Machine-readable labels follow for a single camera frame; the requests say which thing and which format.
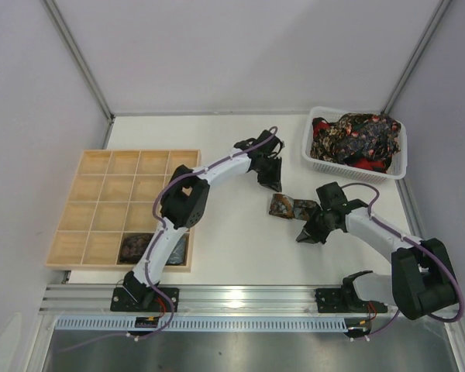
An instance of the dark patterned cloth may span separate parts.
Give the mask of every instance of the dark patterned cloth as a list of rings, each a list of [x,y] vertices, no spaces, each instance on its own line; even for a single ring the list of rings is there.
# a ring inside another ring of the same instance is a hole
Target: dark patterned cloth
[[[269,215],[282,219],[300,219],[308,221],[317,202],[313,200],[293,199],[283,194],[273,194]]]
[[[310,156],[331,163],[385,172],[400,148],[401,124],[388,115],[349,113],[333,123],[315,118]]]
[[[136,234],[128,236],[122,241],[121,250],[119,253],[120,264],[137,264],[145,253],[148,244],[153,237],[153,234]],[[167,265],[182,265],[186,261],[186,246],[188,239],[182,236],[177,242],[172,251]]]

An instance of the wooden grid organizer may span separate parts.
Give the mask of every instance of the wooden grid organizer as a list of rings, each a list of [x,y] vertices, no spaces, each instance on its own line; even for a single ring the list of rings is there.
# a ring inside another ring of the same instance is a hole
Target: wooden grid organizer
[[[84,151],[46,259],[59,270],[130,270],[118,263],[122,241],[154,233],[155,198],[180,165],[200,164],[199,150]],[[167,272],[189,272],[193,232],[186,235],[186,259]]]

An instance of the white wall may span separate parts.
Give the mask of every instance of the white wall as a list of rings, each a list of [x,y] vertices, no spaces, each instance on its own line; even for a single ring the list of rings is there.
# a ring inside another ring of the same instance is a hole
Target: white wall
[[[465,294],[465,0],[453,3],[392,115],[407,126],[407,179],[427,235],[446,244]]]
[[[116,114],[384,106],[438,0],[57,0]]]
[[[106,122],[38,0],[0,2],[0,328],[23,316],[19,361],[51,273],[43,268],[81,150]]]

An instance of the white plastic basket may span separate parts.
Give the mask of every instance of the white plastic basket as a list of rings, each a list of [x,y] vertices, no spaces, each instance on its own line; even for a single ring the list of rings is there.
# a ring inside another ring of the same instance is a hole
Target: white plastic basket
[[[372,170],[365,170],[347,165],[330,163],[324,160],[313,159],[310,157],[310,149],[312,148],[313,141],[313,128],[312,120],[314,118],[324,118],[327,122],[336,122],[341,116],[347,112],[336,110],[328,107],[314,107],[310,110],[308,115],[307,125],[303,133],[303,142],[301,143],[301,155],[307,160],[315,171],[336,174],[342,177],[355,178],[365,182],[379,183],[386,180],[399,180],[406,174],[406,166],[408,163],[407,158],[407,143],[406,143],[406,129],[401,123],[401,131],[398,136],[398,143],[400,145],[400,152],[393,155],[391,166],[387,169],[387,173],[374,172]]]

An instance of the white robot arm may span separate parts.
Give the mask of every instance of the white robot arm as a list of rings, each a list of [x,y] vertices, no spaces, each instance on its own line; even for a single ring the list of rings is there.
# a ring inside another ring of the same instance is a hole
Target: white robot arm
[[[278,155],[284,144],[276,137],[276,132],[274,127],[264,130],[256,139],[238,142],[227,157],[212,164],[193,169],[181,165],[176,169],[169,185],[153,203],[157,231],[139,263],[125,275],[122,287],[114,290],[117,304],[112,302],[112,310],[144,312],[149,309],[154,292],[160,293],[157,285],[165,263],[179,239],[200,221],[211,188],[231,177],[256,171],[260,185],[281,191],[282,159]],[[159,204],[162,207],[160,216]]]
[[[343,188],[351,185],[370,187],[377,196],[369,205],[359,199],[348,201]],[[413,320],[459,302],[454,318],[440,320],[459,319],[463,296],[444,244],[404,234],[375,215],[371,207],[379,194],[373,186],[355,183],[343,188],[332,182],[317,189],[320,206],[310,215],[297,241],[325,243],[333,230],[341,229],[368,243],[390,262],[391,276],[363,271],[343,279],[347,308],[351,310],[362,301],[379,301],[398,306]]]

